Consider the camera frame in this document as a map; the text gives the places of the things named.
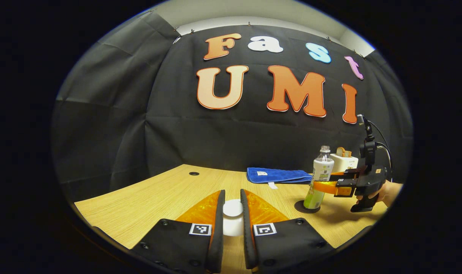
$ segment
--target folded towel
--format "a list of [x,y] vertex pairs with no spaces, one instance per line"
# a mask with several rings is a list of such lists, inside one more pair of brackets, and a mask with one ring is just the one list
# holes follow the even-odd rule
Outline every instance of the folded towel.
[[248,167],[248,181],[252,183],[309,183],[312,175],[303,170],[279,170],[269,168]]

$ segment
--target white box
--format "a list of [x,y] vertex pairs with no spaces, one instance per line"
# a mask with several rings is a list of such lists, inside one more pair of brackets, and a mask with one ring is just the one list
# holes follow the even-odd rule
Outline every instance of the white box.
[[332,172],[342,172],[346,169],[357,168],[358,158],[356,157],[342,157],[336,154],[330,154],[330,158],[334,160],[334,167]]

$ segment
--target orange gripper pad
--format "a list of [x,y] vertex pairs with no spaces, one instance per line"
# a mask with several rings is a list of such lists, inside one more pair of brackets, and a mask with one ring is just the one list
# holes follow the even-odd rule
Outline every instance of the orange gripper pad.
[[216,191],[213,194],[205,197],[200,202],[196,203],[189,210],[185,211],[176,221],[196,224],[211,224],[212,232],[210,242],[214,236],[214,226],[216,222],[217,200],[221,191]]
[[335,181],[329,181],[329,182],[314,181],[314,189],[316,191],[322,191],[324,193],[335,194],[336,192],[335,184],[336,183],[337,182]]
[[256,224],[267,224],[290,220],[283,213],[278,211],[278,209],[256,194],[249,192],[248,190],[244,190],[244,192],[246,194],[246,198],[248,198],[249,220],[251,227]]

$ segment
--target blue letter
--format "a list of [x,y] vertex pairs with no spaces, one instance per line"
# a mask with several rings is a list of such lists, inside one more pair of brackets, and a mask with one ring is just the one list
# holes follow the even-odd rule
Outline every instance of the blue letter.
[[313,43],[306,43],[305,47],[310,50],[309,54],[312,58],[317,61],[321,61],[324,63],[330,63],[330,56],[329,52],[323,46],[319,46]]

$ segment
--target table surface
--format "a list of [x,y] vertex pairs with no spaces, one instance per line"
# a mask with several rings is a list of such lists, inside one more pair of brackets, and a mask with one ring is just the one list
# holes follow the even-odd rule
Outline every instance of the table surface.
[[[198,172],[200,175],[189,175]],[[356,198],[334,198],[325,194],[321,210],[301,213],[294,208],[303,200],[308,185],[254,184],[245,172],[181,165],[123,189],[76,202],[80,213],[93,226],[102,229],[115,241],[132,248],[162,218],[175,220],[194,204],[224,189],[226,201],[240,198],[240,189],[257,194],[288,218],[305,218],[334,248],[351,239],[382,217],[387,207],[379,202],[372,211],[352,213]],[[246,273],[243,236],[224,236],[222,274]]]

